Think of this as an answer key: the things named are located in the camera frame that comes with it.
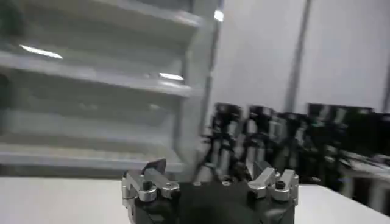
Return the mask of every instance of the white shelf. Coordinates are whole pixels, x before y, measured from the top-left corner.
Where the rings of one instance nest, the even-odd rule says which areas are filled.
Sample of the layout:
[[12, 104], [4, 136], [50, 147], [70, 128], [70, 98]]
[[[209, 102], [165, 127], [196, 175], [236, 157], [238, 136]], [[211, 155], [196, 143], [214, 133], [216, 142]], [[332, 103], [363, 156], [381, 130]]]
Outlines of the white shelf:
[[150, 161], [167, 159], [167, 172], [181, 172], [183, 164], [173, 150], [151, 154], [75, 149], [36, 145], [0, 144], [0, 164], [141, 170]]
[[180, 97], [192, 96], [189, 86], [157, 79], [142, 79], [101, 71], [89, 66], [74, 66], [62, 63], [60, 60], [47, 61], [40, 58], [21, 56], [8, 52], [0, 52], [0, 66], [9, 69], [19, 69], [38, 72], [54, 77], [82, 80], [124, 88], [138, 89], [152, 93], [170, 94]]
[[189, 43], [202, 18], [131, 0], [22, 0], [28, 5]]

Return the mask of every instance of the white tabletop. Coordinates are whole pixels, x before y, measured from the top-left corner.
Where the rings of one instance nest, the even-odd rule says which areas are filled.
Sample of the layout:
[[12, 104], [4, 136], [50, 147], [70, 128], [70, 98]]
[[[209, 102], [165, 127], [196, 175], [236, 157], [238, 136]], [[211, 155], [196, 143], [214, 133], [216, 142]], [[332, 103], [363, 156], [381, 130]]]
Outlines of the white tabletop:
[[[0, 178], [2, 224], [129, 224], [113, 180]], [[390, 218], [320, 186], [300, 186], [296, 224], [390, 224]]]

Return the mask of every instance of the ceiling light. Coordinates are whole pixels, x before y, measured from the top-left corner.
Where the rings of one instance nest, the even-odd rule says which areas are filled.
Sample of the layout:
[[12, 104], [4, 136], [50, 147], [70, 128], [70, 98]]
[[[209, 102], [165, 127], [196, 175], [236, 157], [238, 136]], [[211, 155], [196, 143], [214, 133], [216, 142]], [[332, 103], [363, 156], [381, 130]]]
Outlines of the ceiling light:
[[225, 15], [224, 15], [223, 12], [221, 12], [220, 10], [215, 10], [215, 12], [214, 12], [214, 18], [215, 18], [216, 20], [218, 20], [219, 22], [222, 22], [222, 21], [224, 20], [224, 17], [225, 17]]

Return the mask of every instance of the metal bracket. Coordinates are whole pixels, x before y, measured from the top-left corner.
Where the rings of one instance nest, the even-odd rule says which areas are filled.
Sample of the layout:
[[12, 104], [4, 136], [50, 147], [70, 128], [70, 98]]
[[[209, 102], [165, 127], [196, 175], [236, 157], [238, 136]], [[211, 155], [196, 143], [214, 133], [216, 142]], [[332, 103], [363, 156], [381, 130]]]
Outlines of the metal bracket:
[[271, 196], [278, 201], [288, 201], [292, 198], [298, 204], [299, 177], [293, 170], [285, 170], [283, 175], [271, 187]]
[[122, 178], [122, 199], [127, 201], [135, 197], [144, 202], [154, 201], [157, 198], [157, 188], [142, 175], [128, 171]]
[[249, 189], [256, 194], [256, 198], [267, 195], [267, 187], [276, 179], [275, 169], [267, 167], [254, 181], [248, 182]]
[[144, 171], [144, 178], [146, 181], [150, 181], [156, 185], [156, 187], [161, 190], [161, 195], [164, 198], [172, 199], [172, 194], [180, 190], [178, 183], [168, 180], [159, 171], [153, 168]]

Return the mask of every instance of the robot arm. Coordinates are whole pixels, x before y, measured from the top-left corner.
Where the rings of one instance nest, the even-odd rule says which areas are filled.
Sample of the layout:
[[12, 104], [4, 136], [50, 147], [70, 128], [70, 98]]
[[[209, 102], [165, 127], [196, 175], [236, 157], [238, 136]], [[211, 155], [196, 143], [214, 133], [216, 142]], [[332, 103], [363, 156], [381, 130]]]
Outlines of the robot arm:
[[122, 199], [136, 224], [294, 223], [298, 176], [265, 168], [253, 181], [175, 182], [163, 170], [146, 167], [126, 172]]

